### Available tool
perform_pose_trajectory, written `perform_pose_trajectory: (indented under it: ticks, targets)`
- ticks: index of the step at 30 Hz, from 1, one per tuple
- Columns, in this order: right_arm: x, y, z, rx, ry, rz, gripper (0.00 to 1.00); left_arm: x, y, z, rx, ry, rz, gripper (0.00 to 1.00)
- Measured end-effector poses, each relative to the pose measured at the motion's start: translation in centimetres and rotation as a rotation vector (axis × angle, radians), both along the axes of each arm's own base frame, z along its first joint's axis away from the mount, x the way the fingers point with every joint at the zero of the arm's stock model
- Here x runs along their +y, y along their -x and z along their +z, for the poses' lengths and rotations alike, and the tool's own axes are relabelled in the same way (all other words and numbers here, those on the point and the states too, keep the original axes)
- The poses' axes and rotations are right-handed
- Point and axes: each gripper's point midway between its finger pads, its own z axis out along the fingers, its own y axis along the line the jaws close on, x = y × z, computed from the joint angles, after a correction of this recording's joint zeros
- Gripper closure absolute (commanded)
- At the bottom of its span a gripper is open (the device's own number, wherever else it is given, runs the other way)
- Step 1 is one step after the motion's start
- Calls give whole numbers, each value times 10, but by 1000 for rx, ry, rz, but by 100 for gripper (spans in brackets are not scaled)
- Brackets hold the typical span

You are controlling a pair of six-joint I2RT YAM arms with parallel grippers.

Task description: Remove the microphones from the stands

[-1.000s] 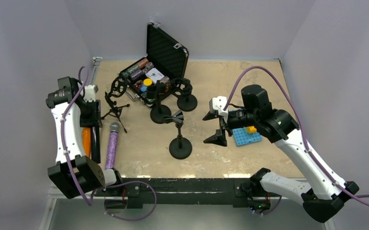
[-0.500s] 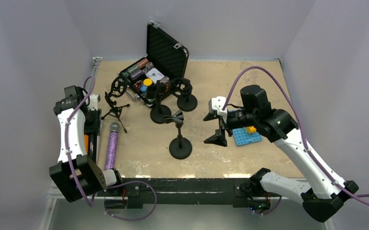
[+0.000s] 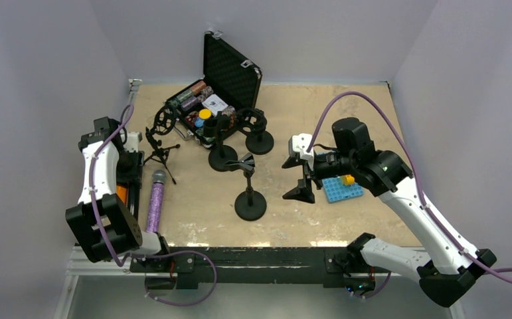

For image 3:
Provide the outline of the black round base clip stand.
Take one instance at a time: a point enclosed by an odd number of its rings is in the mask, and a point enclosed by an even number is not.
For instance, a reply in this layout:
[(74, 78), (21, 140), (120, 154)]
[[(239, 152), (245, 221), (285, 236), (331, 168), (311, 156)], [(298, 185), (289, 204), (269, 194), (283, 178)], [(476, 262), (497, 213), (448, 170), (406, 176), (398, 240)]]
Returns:
[(236, 161), (238, 154), (235, 149), (224, 145), (223, 131), (229, 127), (230, 117), (218, 112), (216, 116), (205, 121), (203, 134), (206, 138), (214, 138), (215, 147), (210, 151), (208, 163), (215, 171), (226, 171), (228, 161)]

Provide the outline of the black shock mount round stand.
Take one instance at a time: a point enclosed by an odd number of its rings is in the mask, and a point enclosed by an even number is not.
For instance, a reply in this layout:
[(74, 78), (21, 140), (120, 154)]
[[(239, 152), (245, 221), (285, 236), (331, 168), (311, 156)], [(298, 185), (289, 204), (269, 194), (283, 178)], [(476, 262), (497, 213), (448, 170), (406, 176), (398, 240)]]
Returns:
[(243, 108), (236, 113), (237, 129), (246, 136), (245, 145), (250, 153), (264, 155), (274, 147), (274, 138), (266, 130), (267, 119), (264, 111), (257, 108)]

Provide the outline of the purple glitter microphone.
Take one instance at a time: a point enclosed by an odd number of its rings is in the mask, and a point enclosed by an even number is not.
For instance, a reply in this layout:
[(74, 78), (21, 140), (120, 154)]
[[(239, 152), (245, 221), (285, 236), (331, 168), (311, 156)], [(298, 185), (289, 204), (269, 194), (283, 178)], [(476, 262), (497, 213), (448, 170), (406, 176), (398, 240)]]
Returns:
[(158, 169), (152, 174), (151, 195), (149, 198), (149, 208), (146, 219), (146, 233), (158, 233), (161, 220), (161, 210), (163, 206), (163, 196), (167, 174)]

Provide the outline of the orange microphone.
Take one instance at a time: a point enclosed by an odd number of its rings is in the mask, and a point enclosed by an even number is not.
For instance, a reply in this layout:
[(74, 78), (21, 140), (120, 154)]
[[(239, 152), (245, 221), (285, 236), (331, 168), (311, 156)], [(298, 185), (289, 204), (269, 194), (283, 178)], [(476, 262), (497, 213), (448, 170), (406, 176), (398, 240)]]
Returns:
[(117, 193), (117, 196), (126, 205), (128, 202), (128, 187), (125, 185), (117, 184), (116, 193)]

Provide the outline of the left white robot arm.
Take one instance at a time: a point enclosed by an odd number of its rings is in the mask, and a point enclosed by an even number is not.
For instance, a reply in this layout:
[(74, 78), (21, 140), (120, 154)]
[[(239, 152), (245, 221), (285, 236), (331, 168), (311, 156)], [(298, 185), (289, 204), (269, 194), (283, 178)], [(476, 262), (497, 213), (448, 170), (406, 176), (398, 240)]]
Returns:
[(167, 270), (172, 254), (157, 231), (143, 231), (137, 221), (144, 152), (139, 132), (117, 132), (120, 122), (109, 117), (94, 120), (94, 131), (84, 134), (78, 148), (84, 158), (84, 185), (76, 206), (65, 218), (76, 242), (92, 263), (110, 261), (113, 254), (146, 257), (157, 272)]

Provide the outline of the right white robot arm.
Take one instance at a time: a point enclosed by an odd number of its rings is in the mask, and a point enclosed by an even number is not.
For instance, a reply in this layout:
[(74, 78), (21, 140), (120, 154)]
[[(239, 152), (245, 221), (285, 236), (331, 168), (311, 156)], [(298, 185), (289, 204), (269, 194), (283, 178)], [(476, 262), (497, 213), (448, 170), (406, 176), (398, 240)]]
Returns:
[(367, 126), (357, 118), (332, 125), (335, 149), (318, 154), (310, 134), (289, 139), (284, 168), (301, 166), (303, 176), (285, 199), (313, 203), (324, 179), (350, 175), (391, 208), (421, 242), (420, 249), (399, 247), (363, 233), (347, 247), (341, 268), (380, 267), (417, 282), (439, 306), (457, 302), (496, 262), (489, 249), (463, 238), (417, 190), (412, 170), (395, 152), (376, 149)]

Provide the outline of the black tripod shock mount stand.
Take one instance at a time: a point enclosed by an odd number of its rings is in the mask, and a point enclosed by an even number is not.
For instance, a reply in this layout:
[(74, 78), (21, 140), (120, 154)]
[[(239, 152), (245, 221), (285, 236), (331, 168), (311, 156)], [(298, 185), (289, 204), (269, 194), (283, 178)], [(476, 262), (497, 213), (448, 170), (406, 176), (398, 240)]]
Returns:
[(181, 145), (175, 144), (164, 147), (161, 137), (169, 134), (175, 127), (176, 122), (177, 113), (174, 107), (165, 104), (159, 109), (155, 115), (153, 126), (151, 128), (145, 128), (145, 137), (152, 148), (152, 153), (144, 159), (144, 163), (147, 163), (150, 160), (161, 163), (169, 174), (174, 185), (177, 184), (177, 181), (167, 166), (167, 160), (169, 159), (170, 151), (179, 149)]

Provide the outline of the black microphone silver grille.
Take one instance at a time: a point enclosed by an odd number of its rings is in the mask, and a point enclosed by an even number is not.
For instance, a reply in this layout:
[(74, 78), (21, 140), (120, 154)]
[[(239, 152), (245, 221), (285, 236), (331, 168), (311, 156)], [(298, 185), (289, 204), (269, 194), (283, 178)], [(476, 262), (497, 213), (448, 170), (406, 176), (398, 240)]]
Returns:
[(139, 200), (143, 179), (144, 152), (130, 153), (131, 167), (127, 171), (129, 186), (128, 208), (136, 220), (139, 217)]

